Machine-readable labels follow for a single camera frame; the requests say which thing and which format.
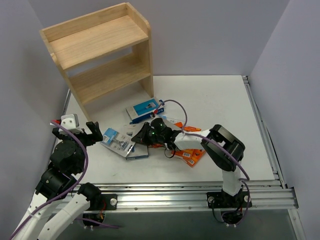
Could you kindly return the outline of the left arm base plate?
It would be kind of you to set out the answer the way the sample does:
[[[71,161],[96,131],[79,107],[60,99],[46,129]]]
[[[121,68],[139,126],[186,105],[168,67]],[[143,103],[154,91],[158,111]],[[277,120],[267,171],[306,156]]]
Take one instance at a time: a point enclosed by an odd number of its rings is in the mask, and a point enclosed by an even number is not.
[[[117,194],[100,194],[90,201],[89,211],[114,211],[117,209]]]

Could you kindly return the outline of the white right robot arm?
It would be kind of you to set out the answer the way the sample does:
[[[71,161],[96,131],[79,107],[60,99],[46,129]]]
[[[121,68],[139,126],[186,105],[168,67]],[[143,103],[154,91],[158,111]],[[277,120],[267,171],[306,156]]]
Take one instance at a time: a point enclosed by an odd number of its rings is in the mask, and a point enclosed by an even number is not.
[[[246,147],[222,125],[190,132],[157,117],[150,123],[144,123],[131,140],[145,146],[159,144],[175,152],[188,149],[205,151],[222,171],[222,189],[207,193],[208,207],[240,209],[252,206],[249,190],[243,189],[245,181],[250,179],[241,165]]]

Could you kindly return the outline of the Gillette blue razor blister pack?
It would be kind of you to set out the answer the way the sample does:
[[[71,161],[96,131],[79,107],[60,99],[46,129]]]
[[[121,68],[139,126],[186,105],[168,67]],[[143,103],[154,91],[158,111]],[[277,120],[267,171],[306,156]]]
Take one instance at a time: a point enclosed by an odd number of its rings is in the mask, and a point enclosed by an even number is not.
[[[100,144],[124,158],[129,155],[135,146],[129,135],[122,134],[113,128],[108,128],[104,132]]]

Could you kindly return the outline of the grey Harry's razor box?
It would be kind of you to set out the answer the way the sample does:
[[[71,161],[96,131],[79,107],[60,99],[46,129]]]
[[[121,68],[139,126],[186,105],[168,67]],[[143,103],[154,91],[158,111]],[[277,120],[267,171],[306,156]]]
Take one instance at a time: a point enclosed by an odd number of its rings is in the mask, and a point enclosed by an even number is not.
[[[136,144],[126,156],[126,160],[139,160],[149,157],[148,147],[146,145]]]

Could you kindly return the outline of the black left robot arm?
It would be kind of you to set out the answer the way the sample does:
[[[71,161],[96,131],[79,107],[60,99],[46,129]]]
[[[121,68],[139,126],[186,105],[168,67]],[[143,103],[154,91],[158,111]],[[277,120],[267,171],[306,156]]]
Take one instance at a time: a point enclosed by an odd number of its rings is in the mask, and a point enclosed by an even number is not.
[[[87,147],[103,139],[98,122],[89,121],[86,133],[72,116],[51,121],[52,133],[60,142],[50,155],[50,163],[35,188],[29,207],[11,234],[11,240],[55,240],[75,220],[86,226],[117,229],[105,224],[107,201],[92,183],[81,184],[71,200],[56,214],[54,210],[84,177],[89,156]]]

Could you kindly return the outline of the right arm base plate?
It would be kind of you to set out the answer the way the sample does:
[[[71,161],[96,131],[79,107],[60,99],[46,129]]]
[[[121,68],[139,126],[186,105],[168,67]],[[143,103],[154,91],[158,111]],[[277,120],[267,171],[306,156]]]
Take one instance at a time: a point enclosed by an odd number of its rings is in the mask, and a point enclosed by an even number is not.
[[[247,191],[240,191],[235,196],[225,193],[223,190],[216,192],[207,192],[207,205],[214,209],[237,209],[252,207],[252,201],[248,198]]]

